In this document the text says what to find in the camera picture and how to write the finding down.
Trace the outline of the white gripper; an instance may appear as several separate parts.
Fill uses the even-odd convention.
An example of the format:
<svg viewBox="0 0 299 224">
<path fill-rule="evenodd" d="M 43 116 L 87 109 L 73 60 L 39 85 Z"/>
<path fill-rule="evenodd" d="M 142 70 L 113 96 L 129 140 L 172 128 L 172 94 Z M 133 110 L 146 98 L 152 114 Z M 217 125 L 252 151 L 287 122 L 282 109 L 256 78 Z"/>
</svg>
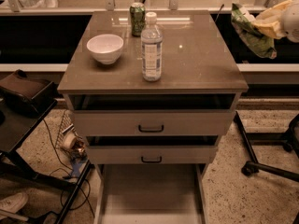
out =
<svg viewBox="0 0 299 224">
<path fill-rule="evenodd" d="M 291 42 L 299 43 L 299 0 L 286 0 L 268 8 L 256 17 L 252 25 L 268 37 L 281 39 L 286 34 Z"/>
</svg>

